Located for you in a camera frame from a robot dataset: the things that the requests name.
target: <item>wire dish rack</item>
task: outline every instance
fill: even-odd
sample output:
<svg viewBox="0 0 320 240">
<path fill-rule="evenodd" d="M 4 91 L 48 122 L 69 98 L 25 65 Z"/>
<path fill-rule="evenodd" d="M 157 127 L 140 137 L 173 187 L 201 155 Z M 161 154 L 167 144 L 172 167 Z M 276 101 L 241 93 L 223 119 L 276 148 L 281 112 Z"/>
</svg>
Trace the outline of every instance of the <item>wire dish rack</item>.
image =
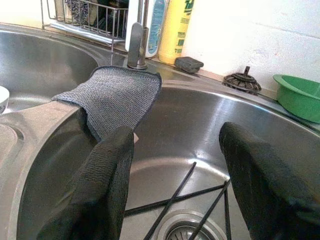
<svg viewBox="0 0 320 240">
<path fill-rule="evenodd" d="M 52 27 L 102 42 L 110 46 L 113 52 L 114 44 L 125 42 L 128 5 L 117 0 L 109 1 L 108 5 L 98 2 L 41 0 L 42 28 Z M 45 24 L 46 11 L 49 24 Z"/>
</svg>

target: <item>metal faucet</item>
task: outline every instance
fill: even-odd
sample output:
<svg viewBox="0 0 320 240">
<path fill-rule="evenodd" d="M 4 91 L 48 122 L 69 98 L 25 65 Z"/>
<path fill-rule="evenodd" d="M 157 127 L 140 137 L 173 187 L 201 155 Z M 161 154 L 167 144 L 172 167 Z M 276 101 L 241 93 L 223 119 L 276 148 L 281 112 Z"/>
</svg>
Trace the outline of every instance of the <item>metal faucet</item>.
<svg viewBox="0 0 320 240">
<path fill-rule="evenodd" d="M 149 33 L 148 5 L 149 0 L 139 0 L 137 22 L 132 25 L 127 65 L 133 69 L 147 69 L 145 59 Z"/>
</svg>

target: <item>green bowl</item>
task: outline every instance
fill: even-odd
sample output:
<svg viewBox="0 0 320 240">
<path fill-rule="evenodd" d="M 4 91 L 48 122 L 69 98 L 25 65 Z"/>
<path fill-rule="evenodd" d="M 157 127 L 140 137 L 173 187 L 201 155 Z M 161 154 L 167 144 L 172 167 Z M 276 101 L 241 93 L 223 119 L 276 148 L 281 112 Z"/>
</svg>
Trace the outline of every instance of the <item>green bowl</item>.
<svg viewBox="0 0 320 240">
<path fill-rule="evenodd" d="M 279 84 L 276 99 L 286 110 L 320 124 L 320 82 L 288 75 L 273 79 Z"/>
</svg>

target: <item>white tiled wall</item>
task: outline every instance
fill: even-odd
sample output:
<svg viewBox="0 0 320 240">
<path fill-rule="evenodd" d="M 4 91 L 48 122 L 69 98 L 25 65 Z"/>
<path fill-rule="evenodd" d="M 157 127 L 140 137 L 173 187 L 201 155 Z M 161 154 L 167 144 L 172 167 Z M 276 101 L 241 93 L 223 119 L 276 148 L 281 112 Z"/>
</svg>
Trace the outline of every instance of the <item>white tiled wall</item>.
<svg viewBox="0 0 320 240">
<path fill-rule="evenodd" d="M 251 66 L 272 91 L 274 74 L 320 82 L 320 1 L 195 0 L 182 53 L 223 76 Z"/>
</svg>

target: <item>white bowl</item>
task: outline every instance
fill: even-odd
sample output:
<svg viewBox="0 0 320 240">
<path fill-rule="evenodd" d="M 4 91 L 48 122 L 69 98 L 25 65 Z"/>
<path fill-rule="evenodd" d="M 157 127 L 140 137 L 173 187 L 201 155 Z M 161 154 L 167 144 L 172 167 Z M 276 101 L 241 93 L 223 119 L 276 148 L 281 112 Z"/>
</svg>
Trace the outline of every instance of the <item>white bowl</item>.
<svg viewBox="0 0 320 240">
<path fill-rule="evenodd" d="M 0 114 L 2 114 L 8 106 L 9 95 L 8 89 L 0 86 Z"/>
</svg>

